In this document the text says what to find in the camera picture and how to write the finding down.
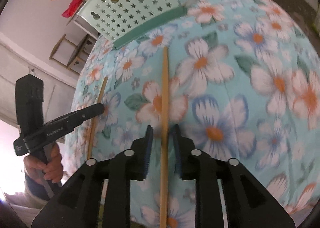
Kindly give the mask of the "person left hand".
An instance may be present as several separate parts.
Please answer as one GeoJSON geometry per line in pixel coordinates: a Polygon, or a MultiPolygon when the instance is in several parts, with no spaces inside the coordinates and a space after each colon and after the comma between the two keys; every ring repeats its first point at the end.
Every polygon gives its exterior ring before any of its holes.
{"type": "Polygon", "coordinates": [[[28,155],[24,158],[25,173],[36,183],[42,185],[42,179],[38,175],[37,171],[42,171],[45,180],[51,180],[52,183],[58,183],[63,177],[63,165],[62,155],[60,153],[59,146],[55,143],[51,150],[51,161],[48,164],[43,163],[39,159],[32,155],[28,155]]]}

